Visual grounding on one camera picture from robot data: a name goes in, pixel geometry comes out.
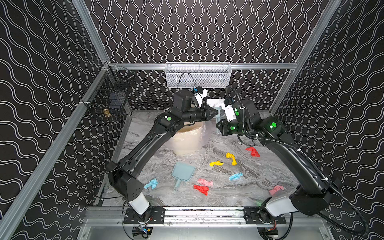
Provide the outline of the teal dustpan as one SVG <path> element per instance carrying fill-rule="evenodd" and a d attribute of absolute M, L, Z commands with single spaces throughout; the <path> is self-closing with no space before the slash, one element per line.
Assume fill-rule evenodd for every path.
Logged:
<path fill-rule="evenodd" d="M 180 161 L 176 162 L 172 171 L 172 176 L 173 178 L 176 179 L 174 191 L 176 191 L 179 188 L 182 181 L 188 182 L 192 178 L 195 172 L 195 169 L 196 167 L 189 165 L 187 163 L 180 162 Z"/>

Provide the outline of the teal hand brush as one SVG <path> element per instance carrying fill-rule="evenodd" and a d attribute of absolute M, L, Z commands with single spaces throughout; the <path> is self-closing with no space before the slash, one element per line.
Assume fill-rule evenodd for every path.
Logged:
<path fill-rule="evenodd" d="M 216 122 L 218 123 L 221 120 L 221 110 L 222 110 L 222 103 L 225 101 L 225 99 L 207 99 L 207 104 L 218 111 L 218 114 L 216 115 Z"/>

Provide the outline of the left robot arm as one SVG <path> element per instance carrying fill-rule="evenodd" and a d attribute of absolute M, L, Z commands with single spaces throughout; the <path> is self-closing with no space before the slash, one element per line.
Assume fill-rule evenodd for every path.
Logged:
<path fill-rule="evenodd" d="M 210 121 L 219 113 L 207 104 L 193 108 L 192 101 L 195 98 L 194 93 L 188 90 L 176 92 L 171 107 L 155 118 L 154 125 L 143 140 L 117 163 L 110 162 L 107 165 L 106 174 L 110 185 L 140 216 L 150 208 L 150 203 L 142 193 L 144 184 L 138 180 L 147 162 L 185 123 Z"/>

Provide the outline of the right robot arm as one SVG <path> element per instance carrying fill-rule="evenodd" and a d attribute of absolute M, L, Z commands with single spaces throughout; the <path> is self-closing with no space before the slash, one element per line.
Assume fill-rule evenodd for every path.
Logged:
<path fill-rule="evenodd" d="M 222 136 L 245 136 L 272 151 L 299 182 L 293 193 L 271 197 L 262 203 L 260 213 L 277 217 L 300 212 L 320 215 L 331 203 L 333 195 L 341 196 L 338 186 L 329 179 L 310 157 L 295 144 L 286 127 L 274 117 L 262 119 L 250 101 L 221 102 L 226 118 L 216 127 Z"/>

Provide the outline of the yellow paper scrap curved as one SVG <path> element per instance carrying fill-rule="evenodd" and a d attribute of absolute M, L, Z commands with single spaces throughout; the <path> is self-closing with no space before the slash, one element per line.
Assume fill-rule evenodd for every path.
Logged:
<path fill-rule="evenodd" d="M 226 158 L 232 160 L 232 166 L 236 166 L 237 165 L 236 157 L 233 154 L 226 153 Z"/>

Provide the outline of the yellow paper scrap flat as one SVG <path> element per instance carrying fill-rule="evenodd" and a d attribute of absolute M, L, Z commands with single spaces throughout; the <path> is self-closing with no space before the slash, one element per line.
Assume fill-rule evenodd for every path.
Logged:
<path fill-rule="evenodd" d="M 210 167 L 214 167 L 214 166 L 222 166 L 224 163 L 222 163 L 221 161 L 215 161 L 215 162 L 210 162 L 209 163 L 209 166 Z"/>

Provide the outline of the red paper scrap far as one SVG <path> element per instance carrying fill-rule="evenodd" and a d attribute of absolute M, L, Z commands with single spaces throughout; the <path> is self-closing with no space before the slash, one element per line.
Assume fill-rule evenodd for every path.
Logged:
<path fill-rule="evenodd" d="M 257 157 L 257 158 L 260 157 L 259 152 L 254 147 L 248 147 L 245 150 L 250 152 L 252 157 Z"/>

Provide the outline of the red paper scrap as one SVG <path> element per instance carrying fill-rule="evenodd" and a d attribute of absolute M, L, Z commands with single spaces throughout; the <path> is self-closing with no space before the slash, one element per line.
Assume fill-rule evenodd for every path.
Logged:
<path fill-rule="evenodd" d="M 199 185 L 193 185 L 193 189 L 199 191 L 200 193 L 204 194 L 205 196 L 208 195 L 209 187 L 207 186 L 199 186 Z"/>
<path fill-rule="evenodd" d="M 254 147 L 248 147 L 245 150 L 250 152 L 252 157 L 257 157 L 257 158 L 260 157 L 259 152 Z"/>

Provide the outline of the blue paper scrap centre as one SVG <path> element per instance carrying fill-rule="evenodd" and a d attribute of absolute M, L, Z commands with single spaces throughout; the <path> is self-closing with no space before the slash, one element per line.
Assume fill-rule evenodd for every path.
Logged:
<path fill-rule="evenodd" d="M 229 177 L 230 181 L 236 181 L 239 180 L 243 176 L 243 173 L 236 173 Z"/>

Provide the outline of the pink paper scrap centre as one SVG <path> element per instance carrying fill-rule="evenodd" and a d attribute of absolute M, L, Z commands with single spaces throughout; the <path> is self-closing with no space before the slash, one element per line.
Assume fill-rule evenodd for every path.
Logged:
<path fill-rule="evenodd" d="M 214 185 L 213 181 L 207 181 L 205 179 L 198 179 L 197 182 L 205 187 L 212 187 Z"/>

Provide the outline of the pink paper scrap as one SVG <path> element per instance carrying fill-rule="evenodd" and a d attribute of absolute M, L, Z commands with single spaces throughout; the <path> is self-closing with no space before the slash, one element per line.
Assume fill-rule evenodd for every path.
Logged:
<path fill-rule="evenodd" d="M 283 191 L 285 188 L 283 186 L 280 186 L 280 185 L 276 185 L 274 186 L 271 190 L 269 190 L 269 193 L 271 196 L 275 195 L 277 192 L 279 191 Z"/>
<path fill-rule="evenodd" d="M 213 181 L 207 181 L 205 179 L 198 179 L 197 182 L 205 187 L 212 187 L 214 185 Z"/>

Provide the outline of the red paper scrap near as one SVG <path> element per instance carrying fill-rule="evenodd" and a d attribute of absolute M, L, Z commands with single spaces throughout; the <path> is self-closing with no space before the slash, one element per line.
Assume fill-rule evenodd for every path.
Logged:
<path fill-rule="evenodd" d="M 193 189 L 199 191 L 200 193 L 204 194 L 205 196 L 208 195 L 209 187 L 207 186 L 199 186 L 199 185 L 193 185 Z"/>

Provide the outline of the brass object in basket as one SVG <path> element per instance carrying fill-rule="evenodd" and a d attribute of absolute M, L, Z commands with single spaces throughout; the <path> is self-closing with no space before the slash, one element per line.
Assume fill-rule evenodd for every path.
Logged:
<path fill-rule="evenodd" d="M 106 118 L 110 118 L 112 116 L 109 109 L 103 109 L 103 115 Z"/>

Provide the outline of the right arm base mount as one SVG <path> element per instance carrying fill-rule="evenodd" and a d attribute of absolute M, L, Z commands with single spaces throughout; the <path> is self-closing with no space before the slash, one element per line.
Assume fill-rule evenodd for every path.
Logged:
<path fill-rule="evenodd" d="M 245 207 L 243 213 L 247 225 L 285 225 L 287 223 L 284 215 L 274 217 L 266 210 L 260 210 L 259 207 Z"/>

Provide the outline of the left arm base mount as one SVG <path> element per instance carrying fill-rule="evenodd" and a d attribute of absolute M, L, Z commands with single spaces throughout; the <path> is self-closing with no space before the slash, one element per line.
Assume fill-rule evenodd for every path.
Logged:
<path fill-rule="evenodd" d="M 123 215 L 123 223 L 131 225 L 159 225 L 164 223 L 165 209 L 149 207 L 143 214 L 138 214 L 133 208 L 128 208 Z"/>

